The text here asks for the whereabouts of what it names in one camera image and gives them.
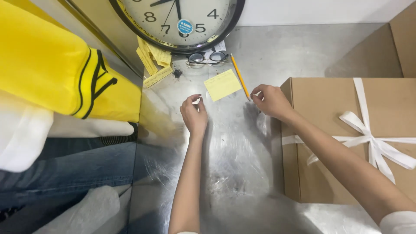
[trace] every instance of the ribbon bow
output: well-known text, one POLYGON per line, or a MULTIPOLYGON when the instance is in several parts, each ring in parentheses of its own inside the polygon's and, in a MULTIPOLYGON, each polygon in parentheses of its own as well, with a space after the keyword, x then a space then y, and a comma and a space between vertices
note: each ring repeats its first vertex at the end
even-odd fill
MULTIPOLYGON (((383 155, 390 159, 391 161, 399 164, 400 166, 412 170, 416 167, 416 159, 396 150, 391 145, 386 142, 398 142, 398 143, 407 143, 407 144, 416 144, 416 137, 391 137, 391 138, 377 138, 371 134, 370 130, 370 118, 368 114, 367 100, 365 98, 364 86, 361 78, 354 78, 354 85, 357 91, 358 101, 361 108, 361 114, 363 117, 363 122, 351 111, 345 112, 339 118, 347 123, 349 126, 353 127, 355 130, 363 134, 360 137, 339 137, 332 136, 347 147, 353 147, 362 143, 369 143, 369 162, 371 165, 381 171, 387 178, 389 178, 394 184, 395 179, 393 173, 391 172, 389 166, 383 158, 383 155)), ((282 144, 291 144, 298 143, 301 144, 303 141, 299 136, 290 136, 282 138, 282 144)), ((319 159, 313 154, 307 160, 307 165, 310 165, 314 162, 319 161, 319 159)))

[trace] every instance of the gray cloth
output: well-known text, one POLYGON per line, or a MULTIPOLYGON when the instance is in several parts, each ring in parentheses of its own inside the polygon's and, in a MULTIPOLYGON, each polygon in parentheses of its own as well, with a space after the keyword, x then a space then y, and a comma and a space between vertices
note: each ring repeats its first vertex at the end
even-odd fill
POLYGON ((84 199, 33 234, 92 234, 120 210, 110 186, 91 189, 84 199))

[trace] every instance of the yellow pencil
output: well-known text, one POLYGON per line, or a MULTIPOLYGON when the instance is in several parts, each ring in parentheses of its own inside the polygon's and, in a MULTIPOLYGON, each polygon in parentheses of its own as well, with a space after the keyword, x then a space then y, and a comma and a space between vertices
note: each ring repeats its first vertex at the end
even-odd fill
POLYGON ((244 80, 241 77, 240 71, 238 70, 237 63, 234 60, 234 56, 233 56, 233 54, 230 54, 230 56, 231 56, 231 60, 233 61, 233 64, 234 64, 234 67, 235 67, 235 71, 237 72, 238 78, 240 79, 241 85, 243 86, 245 95, 247 96, 248 100, 251 101, 250 94, 248 93, 247 88, 245 87, 244 80))

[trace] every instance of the blue sticker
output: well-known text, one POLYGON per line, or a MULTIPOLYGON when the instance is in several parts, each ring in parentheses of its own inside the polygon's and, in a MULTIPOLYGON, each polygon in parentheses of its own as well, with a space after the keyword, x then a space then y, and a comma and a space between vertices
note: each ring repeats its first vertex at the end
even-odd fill
POLYGON ((178 30, 182 34, 189 34, 193 31, 193 26, 188 20, 180 20, 178 22, 178 30))

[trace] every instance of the white wall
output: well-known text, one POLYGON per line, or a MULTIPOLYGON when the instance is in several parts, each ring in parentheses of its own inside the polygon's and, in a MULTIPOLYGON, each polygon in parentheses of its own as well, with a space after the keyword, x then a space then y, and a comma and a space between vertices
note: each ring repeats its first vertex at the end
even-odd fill
POLYGON ((415 0, 246 0, 237 26, 388 22, 415 0))

